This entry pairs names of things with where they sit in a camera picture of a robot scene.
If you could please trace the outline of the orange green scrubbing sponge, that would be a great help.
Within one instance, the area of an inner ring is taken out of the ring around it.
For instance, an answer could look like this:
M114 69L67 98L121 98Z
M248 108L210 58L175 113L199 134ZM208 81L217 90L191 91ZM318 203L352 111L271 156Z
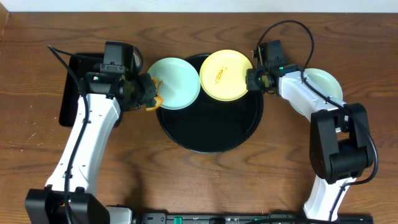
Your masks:
M156 96L151 99L150 102L146 103L146 111L154 111L159 108L164 102L164 99L160 96L159 93L159 88L162 84L162 81L158 82L156 78L152 78L152 82L155 85Z

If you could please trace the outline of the yellow plate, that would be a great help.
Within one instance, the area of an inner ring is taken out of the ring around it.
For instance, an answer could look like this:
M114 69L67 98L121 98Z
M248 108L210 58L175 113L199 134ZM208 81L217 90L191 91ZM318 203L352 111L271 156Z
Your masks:
M210 97L233 101L244 96L249 59L235 50L219 50L208 56L200 68L201 87Z

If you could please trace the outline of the mint plate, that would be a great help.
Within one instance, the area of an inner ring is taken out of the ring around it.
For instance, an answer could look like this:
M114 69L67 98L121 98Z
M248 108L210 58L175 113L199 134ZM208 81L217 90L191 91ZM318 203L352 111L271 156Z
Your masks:
M309 121L311 115L320 110L333 111L338 107L328 103L306 85L301 77L302 72L287 73L281 80L280 95L287 100L296 111ZM317 68L306 68L302 74L306 82L326 98L340 106L344 105L343 92L338 81L328 72Z
M200 92L201 84L196 69L186 60L169 57L155 62L148 70L156 79L162 108L180 110L191 105Z

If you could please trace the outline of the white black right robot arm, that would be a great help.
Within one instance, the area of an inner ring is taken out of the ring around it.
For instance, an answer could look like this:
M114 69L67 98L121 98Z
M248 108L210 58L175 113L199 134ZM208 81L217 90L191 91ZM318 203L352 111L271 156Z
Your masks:
M365 169L376 165L368 116L363 105L348 105L317 85L307 69L289 64L278 40L259 44L255 68L247 70L249 91L273 91L291 103L310 122L310 163L316 173L307 218L333 222L352 185Z

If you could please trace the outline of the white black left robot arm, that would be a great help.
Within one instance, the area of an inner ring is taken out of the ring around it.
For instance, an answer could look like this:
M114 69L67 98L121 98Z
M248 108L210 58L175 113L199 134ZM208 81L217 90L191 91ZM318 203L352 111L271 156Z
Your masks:
M72 131L61 159L43 189L30 189L25 209L31 223L132 223L123 205L104 206L97 198L98 173L109 135L124 111L153 105L157 90L139 49L107 41L97 68L78 78L64 63L79 98Z

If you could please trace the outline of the round black tray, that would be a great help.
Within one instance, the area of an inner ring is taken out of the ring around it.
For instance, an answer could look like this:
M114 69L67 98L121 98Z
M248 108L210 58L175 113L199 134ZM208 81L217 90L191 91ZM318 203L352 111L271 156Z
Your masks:
M218 101L201 89L187 107L171 110L162 105L156 115L178 145L195 152L217 153L248 140L259 126L263 110L259 91L249 91L234 101Z

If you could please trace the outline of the rectangular black tray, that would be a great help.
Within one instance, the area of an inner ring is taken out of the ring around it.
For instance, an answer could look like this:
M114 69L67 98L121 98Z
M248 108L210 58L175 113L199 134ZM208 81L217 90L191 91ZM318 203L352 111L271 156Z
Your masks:
M98 72L100 70L99 63L103 62L104 53L78 53L78 55L99 58L99 61L96 62L94 60L86 60L71 56L68 66L72 69L78 79L83 78L87 72ZM58 119L61 126L69 128L73 126L78 109L79 97L78 87L68 73Z

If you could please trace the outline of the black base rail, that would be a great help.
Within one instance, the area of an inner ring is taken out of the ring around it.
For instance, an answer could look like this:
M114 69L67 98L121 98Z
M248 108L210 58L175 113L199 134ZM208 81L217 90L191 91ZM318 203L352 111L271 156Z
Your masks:
M309 221L293 213L272 213L263 216L250 215L167 215L165 213L132 214L126 218L111 217L110 223L128 224L245 224L245 223L324 223Z

